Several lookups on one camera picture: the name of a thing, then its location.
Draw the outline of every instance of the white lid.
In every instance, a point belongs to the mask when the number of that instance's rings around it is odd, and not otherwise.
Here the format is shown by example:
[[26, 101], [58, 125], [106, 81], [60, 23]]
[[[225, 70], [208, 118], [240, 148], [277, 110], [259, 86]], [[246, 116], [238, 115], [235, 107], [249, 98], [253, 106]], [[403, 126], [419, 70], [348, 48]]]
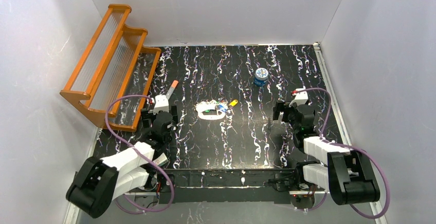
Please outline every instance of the white lid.
[[256, 78], [259, 79], [259, 80], [266, 80], [266, 79], [268, 79], [268, 75], [269, 75], [268, 70], [265, 69], [265, 68], [258, 68], [256, 70]]

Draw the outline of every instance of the wooden rack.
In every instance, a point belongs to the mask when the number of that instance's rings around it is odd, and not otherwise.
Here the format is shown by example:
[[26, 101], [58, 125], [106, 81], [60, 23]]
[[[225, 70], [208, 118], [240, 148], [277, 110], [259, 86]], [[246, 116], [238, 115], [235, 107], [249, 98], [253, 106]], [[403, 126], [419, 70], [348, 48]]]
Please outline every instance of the wooden rack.
[[[71, 105], [100, 128], [106, 128], [104, 115], [109, 104], [125, 95], [139, 54], [154, 54], [154, 60], [150, 62], [152, 66], [143, 91], [130, 94], [146, 95], [161, 53], [159, 48], [143, 46], [147, 30], [125, 24], [131, 11], [132, 8], [128, 5], [109, 5], [71, 77], [60, 92]], [[120, 112], [120, 102], [115, 104], [109, 112], [112, 129], [136, 131], [144, 102], [145, 99], [142, 98], [134, 110], [122, 114], [132, 117], [130, 124], [115, 123]]]

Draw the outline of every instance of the black marble table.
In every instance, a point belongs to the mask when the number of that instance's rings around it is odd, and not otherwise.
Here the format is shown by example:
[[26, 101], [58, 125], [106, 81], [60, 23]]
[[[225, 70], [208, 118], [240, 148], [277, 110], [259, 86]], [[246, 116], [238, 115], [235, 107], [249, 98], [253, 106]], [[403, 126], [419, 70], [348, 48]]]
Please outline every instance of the black marble table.
[[[147, 57], [139, 58], [138, 66], [141, 64], [147, 65]], [[253, 72], [258, 67], [268, 69], [270, 74], [263, 87], [253, 85]], [[134, 73], [139, 82], [147, 79], [145, 69], [137, 67]], [[170, 105], [177, 105], [180, 122], [167, 148], [168, 168], [270, 169], [292, 167], [297, 161], [309, 159], [295, 149], [292, 127], [269, 119], [275, 103], [291, 100], [294, 89], [325, 88], [312, 45], [164, 47], [150, 96], [165, 94], [173, 80], [179, 85]], [[328, 99], [318, 91], [308, 95], [320, 129]], [[239, 104], [224, 119], [199, 119], [195, 105], [212, 99], [237, 99]], [[326, 129], [328, 139], [341, 142], [333, 112]], [[118, 134], [135, 143], [141, 141], [142, 131], [139, 124], [135, 133]], [[102, 130], [94, 156], [110, 156], [125, 148]]]

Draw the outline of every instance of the blue jar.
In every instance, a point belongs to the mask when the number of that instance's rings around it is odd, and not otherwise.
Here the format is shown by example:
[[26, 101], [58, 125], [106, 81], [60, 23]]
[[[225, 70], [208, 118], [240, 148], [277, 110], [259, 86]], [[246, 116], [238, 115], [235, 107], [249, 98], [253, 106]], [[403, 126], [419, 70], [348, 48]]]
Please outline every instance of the blue jar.
[[262, 87], [266, 84], [266, 81], [268, 80], [268, 70], [265, 68], [258, 68], [255, 71], [255, 84], [259, 87]]

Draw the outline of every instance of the gray floor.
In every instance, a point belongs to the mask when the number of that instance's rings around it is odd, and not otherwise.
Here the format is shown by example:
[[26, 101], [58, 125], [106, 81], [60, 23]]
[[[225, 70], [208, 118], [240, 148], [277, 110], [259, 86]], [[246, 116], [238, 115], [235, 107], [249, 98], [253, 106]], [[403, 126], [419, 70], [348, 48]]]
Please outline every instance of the gray floor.
[[[152, 201], [138, 200], [139, 204], [146, 204]], [[125, 200], [120, 202], [128, 210], [134, 210]], [[371, 214], [369, 204], [358, 204], [365, 213]], [[258, 223], [375, 223], [373, 220], [365, 219], [355, 213], [350, 206], [336, 205], [330, 196], [324, 204], [307, 214], [301, 211], [294, 211], [272, 202], [193, 202], [176, 203], [169, 209], [160, 213], [147, 213], [146, 215], [131, 215], [121, 211], [115, 204], [97, 219], [92, 219], [87, 214], [79, 217], [77, 223], [98, 224], [98, 223], [155, 223], [155, 224], [176, 224], [176, 223], [212, 223], [212, 224], [258, 224]]]

